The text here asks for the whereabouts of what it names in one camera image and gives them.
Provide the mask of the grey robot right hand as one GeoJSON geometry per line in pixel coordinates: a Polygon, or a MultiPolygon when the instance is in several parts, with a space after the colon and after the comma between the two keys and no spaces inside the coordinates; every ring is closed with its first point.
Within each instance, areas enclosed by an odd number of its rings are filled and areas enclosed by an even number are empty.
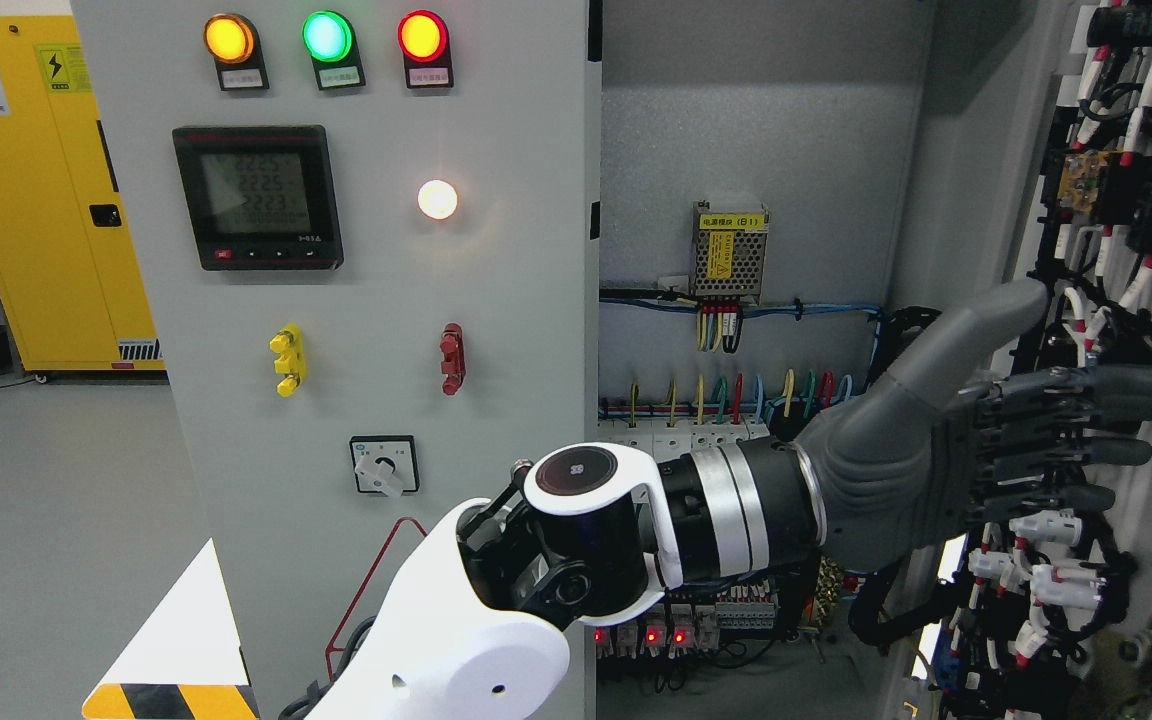
{"type": "Polygon", "coordinates": [[[983,521],[1111,507],[1107,492],[1076,483],[1087,467],[1151,460],[1138,432],[1152,420],[1152,366],[980,374],[1048,302],[1046,286],[1023,279],[952,306],[863,396],[809,420],[797,450],[826,556],[876,571],[983,521]]]}

